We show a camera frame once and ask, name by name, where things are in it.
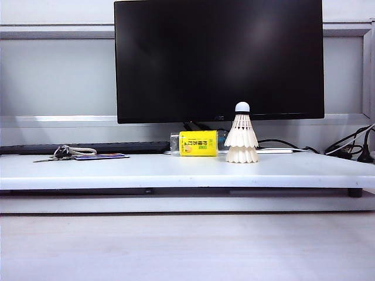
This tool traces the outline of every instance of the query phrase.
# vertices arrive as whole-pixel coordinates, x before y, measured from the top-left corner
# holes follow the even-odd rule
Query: white cable
[[[341,148],[344,148],[345,146],[347,146],[347,145],[350,144],[351,142],[354,142],[357,138],[359,138],[360,136],[362,136],[362,135],[363,135],[364,133],[366,133],[367,131],[371,130],[374,126],[375,126],[375,123],[372,124],[371,126],[369,126],[366,130],[364,130],[364,131],[361,132],[360,134],[358,134],[354,139],[348,141],[347,143],[345,143],[344,145],[340,146],[339,148],[336,148],[335,150],[326,153],[326,155],[330,155],[330,154],[332,154],[333,152],[336,152],[336,151],[340,150]]]

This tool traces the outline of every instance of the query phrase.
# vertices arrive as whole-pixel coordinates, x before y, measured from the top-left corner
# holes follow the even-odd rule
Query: badminton shuttlecock
[[[258,155],[255,151],[258,147],[258,140],[251,126],[249,113],[248,103],[242,101],[236,105],[236,117],[224,144],[230,146],[226,157],[227,162],[258,162]]]

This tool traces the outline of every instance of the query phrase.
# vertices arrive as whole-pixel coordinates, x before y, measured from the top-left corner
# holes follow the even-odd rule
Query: white shelf
[[[33,163],[41,156],[0,157],[1,190],[146,187],[375,188],[375,165],[317,155],[260,155],[256,164],[219,157],[131,155],[128,159]]]

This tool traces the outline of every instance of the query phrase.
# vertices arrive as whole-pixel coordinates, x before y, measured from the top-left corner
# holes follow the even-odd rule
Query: monitor screen
[[[114,7],[119,123],[324,117],[322,1]]]

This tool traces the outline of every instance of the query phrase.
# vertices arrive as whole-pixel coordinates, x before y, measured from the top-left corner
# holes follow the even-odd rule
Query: black keyboard
[[[125,154],[161,154],[169,150],[169,142],[114,142],[114,143],[63,143],[49,145],[12,145],[1,146],[0,155],[52,155],[58,146],[69,145],[73,148],[93,148],[101,153]]]

